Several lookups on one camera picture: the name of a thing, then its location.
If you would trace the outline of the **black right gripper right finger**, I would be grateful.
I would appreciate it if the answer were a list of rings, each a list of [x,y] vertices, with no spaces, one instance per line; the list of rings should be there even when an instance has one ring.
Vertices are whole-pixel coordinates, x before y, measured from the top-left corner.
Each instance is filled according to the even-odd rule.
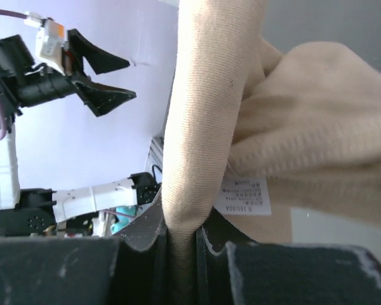
[[[381,264],[352,245],[257,243],[212,211],[196,232],[199,304],[381,304]]]

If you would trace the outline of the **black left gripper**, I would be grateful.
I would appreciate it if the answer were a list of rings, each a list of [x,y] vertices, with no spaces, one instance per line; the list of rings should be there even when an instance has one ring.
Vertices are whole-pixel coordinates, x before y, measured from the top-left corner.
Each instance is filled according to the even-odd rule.
[[[130,66],[128,60],[89,42],[77,29],[67,31],[67,42],[66,54],[70,58],[73,71],[84,72],[84,58],[95,74],[105,74]],[[96,117],[100,117],[137,97],[134,91],[91,81],[74,81],[73,86],[68,77],[57,71],[35,72],[26,75],[24,80],[17,89],[17,100],[22,107],[33,107],[77,93],[84,105]]]

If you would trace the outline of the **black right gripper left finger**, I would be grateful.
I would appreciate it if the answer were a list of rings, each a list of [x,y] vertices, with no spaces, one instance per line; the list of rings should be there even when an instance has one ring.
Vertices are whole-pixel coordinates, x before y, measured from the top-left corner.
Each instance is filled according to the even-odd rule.
[[[0,304],[167,304],[161,198],[108,238],[26,237],[37,216],[0,212]]]

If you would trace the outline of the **beige t shirt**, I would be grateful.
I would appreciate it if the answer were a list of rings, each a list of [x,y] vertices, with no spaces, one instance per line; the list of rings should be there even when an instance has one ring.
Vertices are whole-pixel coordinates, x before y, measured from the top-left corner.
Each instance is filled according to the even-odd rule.
[[[179,4],[162,182],[176,304],[194,301],[193,236],[224,177],[381,226],[381,73],[340,43],[280,53],[261,35],[265,6]]]

